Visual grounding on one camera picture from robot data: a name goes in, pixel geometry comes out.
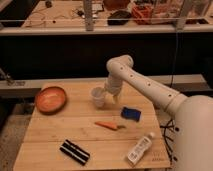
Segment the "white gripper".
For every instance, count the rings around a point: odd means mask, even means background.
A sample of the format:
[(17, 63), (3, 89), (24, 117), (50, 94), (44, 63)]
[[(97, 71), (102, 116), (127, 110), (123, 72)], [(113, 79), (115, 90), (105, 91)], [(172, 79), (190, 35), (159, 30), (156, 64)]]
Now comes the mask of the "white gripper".
[(116, 79), (114, 77), (108, 77), (104, 84), (103, 90), (101, 90), (101, 98), (105, 98), (107, 92), (113, 95), (114, 103), (118, 103), (119, 101), (119, 93), (122, 89), (122, 81), (120, 79)]

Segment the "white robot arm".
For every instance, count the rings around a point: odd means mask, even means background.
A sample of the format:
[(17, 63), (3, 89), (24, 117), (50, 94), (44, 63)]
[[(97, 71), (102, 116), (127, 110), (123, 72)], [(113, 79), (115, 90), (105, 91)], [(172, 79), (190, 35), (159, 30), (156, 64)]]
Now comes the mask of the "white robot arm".
[(132, 67), (129, 55), (108, 60), (105, 89), (118, 95), (126, 81), (175, 120), (172, 171), (213, 171), (213, 98), (187, 97)]

